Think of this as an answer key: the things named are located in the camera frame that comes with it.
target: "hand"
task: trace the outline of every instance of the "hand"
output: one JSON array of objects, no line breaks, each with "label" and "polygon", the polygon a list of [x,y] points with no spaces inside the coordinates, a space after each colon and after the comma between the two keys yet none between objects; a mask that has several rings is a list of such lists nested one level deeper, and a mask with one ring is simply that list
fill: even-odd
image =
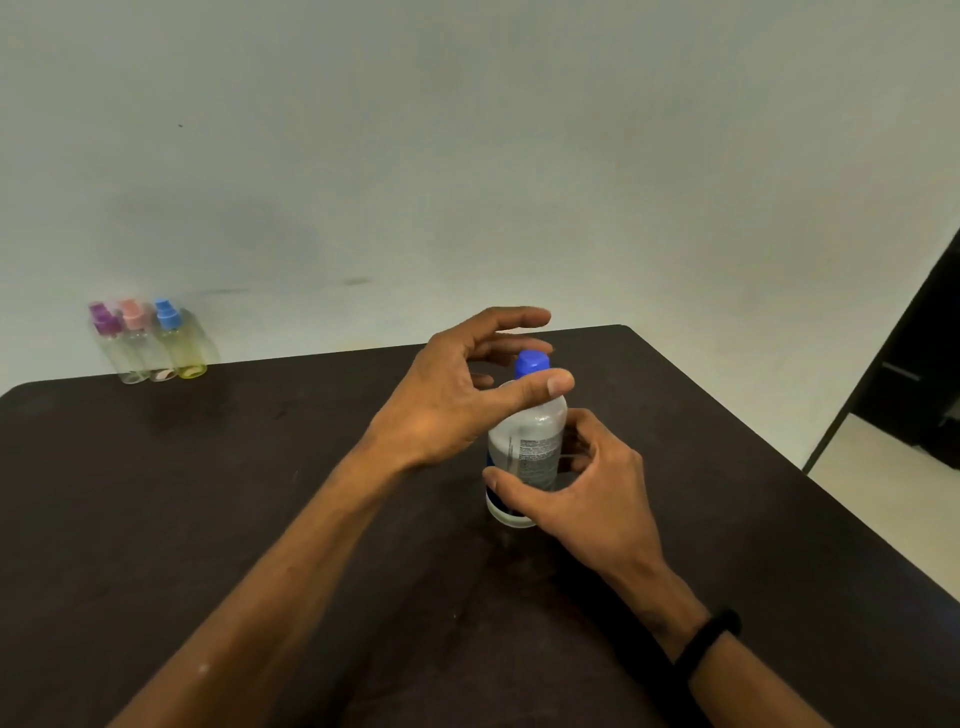
[{"label": "hand", "polygon": [[472,375],[467,366],[478,360],[509,366],[526,349],[551,353],[553,347],[526,334],[498,333],[549,321],[545,308],[488,308],[435,334],[376,413],[364,441],[389,453],[402,469],[439,463],[510,415],[566,394],[573,375],[563,369],[480,391],[493,385],[493,377]]},{"label": "hand", "polygon": [[580,474],[569,487],[548,493],[499,468],[483,471],[487,485],[608,581],[665,568],[639,453],[589,410],[569,410],[566,427],[564,453]]}]

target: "purple spray cap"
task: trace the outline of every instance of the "purple spray cap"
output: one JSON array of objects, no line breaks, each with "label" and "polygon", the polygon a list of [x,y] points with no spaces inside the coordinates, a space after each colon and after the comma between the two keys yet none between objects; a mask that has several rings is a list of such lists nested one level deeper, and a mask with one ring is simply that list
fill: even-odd
[{"label": "purple spray cap", "polygon": [[101,301],[95,301],[88,307],[90,316],[93,318],[93,327],[101,336],[116,336],[123,333],[123,324],[120,323],[120,317],[113,313],[107,305]]}]

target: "fingernail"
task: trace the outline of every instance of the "fingernail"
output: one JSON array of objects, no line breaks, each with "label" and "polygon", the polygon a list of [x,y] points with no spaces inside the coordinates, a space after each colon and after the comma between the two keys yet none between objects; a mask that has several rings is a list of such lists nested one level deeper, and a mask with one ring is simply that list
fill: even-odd
[{"label": "fingernail", "polygon": [[558,372],[546,380],[546,391],[550,397],[559,397],[573,388],[573,375],[570,372]]}]

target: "forearm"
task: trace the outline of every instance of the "forearm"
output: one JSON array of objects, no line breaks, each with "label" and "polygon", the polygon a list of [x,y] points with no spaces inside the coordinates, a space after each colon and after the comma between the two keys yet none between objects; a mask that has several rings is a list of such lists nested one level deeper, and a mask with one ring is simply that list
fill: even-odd
[{"label": "forearm", "polygon": [[280,539],[111,724],[265,722],[397,469],[358,447]]},{"label": "forearm", "polygon": [[[676,662],[709,612],[667,567],[631,569],[607,579]],[[810,728],[828,724],[773,670],[729,633],[707,651],[690,679],[697,703],[717,728]]]}]

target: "white wall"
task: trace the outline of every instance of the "white wall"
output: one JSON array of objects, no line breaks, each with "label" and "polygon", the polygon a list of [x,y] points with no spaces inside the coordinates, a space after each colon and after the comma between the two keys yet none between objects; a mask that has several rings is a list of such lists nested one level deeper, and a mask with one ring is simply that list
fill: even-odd
[{"label": "white wall", "polygon": [[90,299],[224,359],[633,327],[794,462],[960,227],[952,0],[7,0],[0,391]]}]

